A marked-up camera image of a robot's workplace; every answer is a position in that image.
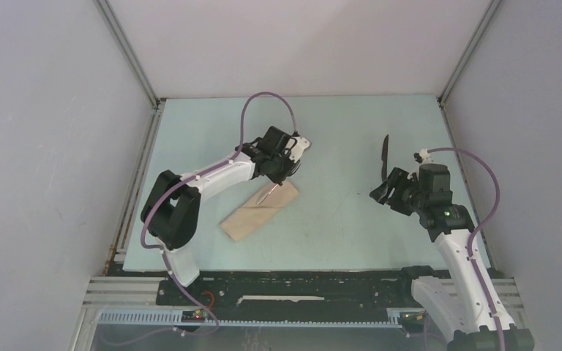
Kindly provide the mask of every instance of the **purple cable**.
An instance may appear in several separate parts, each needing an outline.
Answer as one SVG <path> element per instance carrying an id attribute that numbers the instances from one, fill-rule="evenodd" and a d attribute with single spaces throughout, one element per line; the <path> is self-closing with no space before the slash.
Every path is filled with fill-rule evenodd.
<path id="1" fill-rule="evenodd" d="M 423 321 L 423 346 L 425 351 L 429 351 L 429 346 L 427 346 L 427 329 L 430 327 L 430 316 L 425 315 L 425 321 Z"/>
<path id="2" fill-rule="evenodd" d="M 501 188 L 498 185 L 496 175 L 494 174 L 492 169 L 490 169 L 488 164 L 486 164 L 486 162 L 484 162 L 484 160 L 480 159 L 477 155 L 475 155 L 475 154 L 473 154 L 469 151 L 462 150 L 461 148 L 433 148 L 432 150 L 428 150 L 427 152 L 432 153 L 432 152 L 439 152 L 439 151 L 458 152 L 458 153 L 464 154 L 466 156 L 469 156 L 470 158 L 479 162 L 479 164 L 482 165 L 486 169 L 488 174 L 490 174 L 490 177 L 492 178 L 492 181 L 494 182 L 494 185 L 495 185 L 496 196 L 495 196 L 495 203 L 492 206 L 492 210 L 490 210 L 490 212 L 488 213 L 486 218 L 481 223 L 479 223 L 477 225 L 477 227 L 475 228 L 475 230 L 473 230 L 473 232 L 468 236 L 468 241 L 467 241 L 467 244 L 466 244 L 467 253 L 468 253 L 469 257 L 472 257 L 473 256 L 473 240 L 475 240 L 475 237 L 477 236 L 477 233 L 479 233 L 479 231 L 483 228 L 484 224 L 486 224 L 486 222 L 491 220 L 491 218 L 496 213 L 496 209 L 498 208 L 498 204 L 501 201 Z M 497 334 L 498 334 L 499 350 L 505 351 L 505 336 L 503 334 L 503 326 L 501 324 L 501 319 L 498 316 L 496 316 L 497 311 L 496 311 L 496 306 L 494 304 L 494 301 L 492 299 L 492 295 L 490 294 L 490 290 L 488 290 L 488 285 L 486 284 L 486 281 L 484 280 L 484 276 L 482 275 L 481 271 L 479 270 L 479 265 L 477 265 L 477 261 L 471 260 L 471 265 L 473 266 L 473 269 L 475 270 L 475 274 L 477 275 L 477 279 L 479 280 L 479 284 L 482 286 L 482 290 L 484 291 L 484 294 L 486 295 L 486 299 L 488 300 L 488 307 L 490 308 L 490 312 L 493 315 L 492 318 L 495 321 L 496 331 L 497 331 Z"/>
<path id="3" fill-rule="evenodd" d="M 422 332 L 421 333 L 409 333 L 407 331 L 402 331 L 402 333 L 404 333 L 404 335 L 408 335 L 409 338 L 418 338 L 418 337 L 424 335 Z M 438 341 L 447 345 L 447 340 L 445 340 L 445 338 L 443 338 L 442 336 L 440 336 L 438 334 L 434 334 L 434 333 L 426 333 L 426 334 L 427 334 L 428 337 L 438 339 Z"/>
<path id="4" fill-rule="evenodd" d="M 236 157 L 238 157 L 238 155 L 242 152 L 242 144 L 244 143 L 244 116 L 247 114 L 247 108 L 249 107 L 249 103 L 251 103 L 251 101 L 256 98 L 256 97 L 261 97 L 263 95 L 270 95 L 273 97 L 278 98 L 279 100 L 281 100 L 281 102 L 283 102 L 283 104 L 285 104 L 285 106 L 288 108 L 288 110 L 290 111 L 290 116 L 292 118 L 292 124 L 294 126 L 294 132 L 298 132 L 298 127 L 296 125 L 296 117 L 294 116 L 294 111 L 292 110 L 292 107 L 290 106 L 290 104 L 288 103 L 287 100 L 285 100 L 282 96 L 280 96 L 279 94 L 275 94 L 272 93 L 270 91 L 261 91 L 257 94 L 253 94 L 251 95 L 247 101 L 244 103 L 244 107 L 242 108 L 242 113 L 240 114 L 240 144 L 238 145 L 238 148 L 236 149 L 236 152 L 233 153 L 229 159 L 224 159 L 221 162 L 212 165 L 209 168 L 206 168 L 205 170 L 200 171 L 199 173 L 195 174 L 195 175 L 191 175 L 190 177 L 180 181 L 179 183 L 177 183 L 176 185 L 172 186 L 171 188 L 169 188 L 169 190 L 167 190 L 165 192 L 165 194 L 162 194 L 162 196 L 158 199 L 158 201 L 154 204 L 154 206 L 152 206 L 151 210 L 149 211 L 145 222 L 143 223 L 143 228 L 141 229 L 141 237 L 140 237 L 140 243 L 141 246 L 144 249 L 160 249 L 162 253 L 162 260 L 165 262 L 165 265 L 167 266 L 167 271 L 171 271 L 170 269 L 170 265 L 169 265 L 169 259 L 166 255 L 166 253 L 164 252 L 164 248 L 162 247 L 162 245 L 159 244 L 148 244 L 145 241 L 145 236 L 147 233 L 147 230 L 149 228 L 149 224 L 151 222 L 151 219 L 154 217 L 154 215 L 156 214 L 156 212 L 158 211 L 158 208 L 160 208 L 160 206 L 171 196 L 171 194 L 173 194 L 177 189 L 179 189 L 181 186 L 185 185 L 186 183 L 194 180 L 196 178 L 197 175 L 199 176 L 205 176 L 206 174 L 210 173 L 210 172 L 214 172 L 215 170 L 218 170 L 219 168 L 225 166 L 226 164 L 229 163 L 229 161 L 231 160 L 235 160 Z M 193 336 L 205 336 L 205 335 L 209 335 L 212 334 L 213 332 L 217 331 L 220 328 L 220 324 L 219 324 L 219 320 L 217 318 L 217 316 L 212 313 L 212 311 L 210 311 L 210 309 L 203 305 L 201 302 L 197 301 L 196 298 L 193 298 L 187 291 L 186 289 L 184 289 L 184 287 L 182 286 L 182 284 L 180 284 L 180 282 L 178 281 L 178 278 L 176 277 L 176 275 L 174 273 L 169 275 L 171 277 L 171 279 L 176 283 L 176 285 L 178 286 L 178 288 L 180 289 L 180 291 L 184 294 L 184 296 L 186 296 L 189 300 L 191 300 L 195 305 L 201 307 L 204 311 L 206 311 L 206 313 L 212 317 L 212 319 L 214 320 L 214 324 L 216 325 L 216 328 L 214 328 L 212 331 L 208 331 L 205 333 L 192 333 L 192 332 L 188 332 L 188 331 L 184 331 L 184 333 L 188 333 L 190 335 Z"/>
<path id="5" fill-rule="evenodd" d="M 114 342 L 114 341 L 108 341 L 107 339 L 105 339 L 104 335 L 100 335 L 100 341 L 102 341 L 103 344 L 106 344 L 108 346 L 112 346 L 112 347 L 122 347 L 122 346 L 127 346 L 127 345 L 131 345 L 134 344 L 136 342 L 140 342 L 141 340 L 152 336 L 154 334 L 158 334 L 158 333 L 164 333 L 166 331 L 172 331 L 173 327 L 167 327 L 167 328 L 160 328 L 160 329 L 156 329 L 154 331 L 150 331 L 148 333 L 143 334 L 142 336 L 137 336 L 134 339 L 128 340 L 128 341 L 122 341 L 122 342 Z"/>

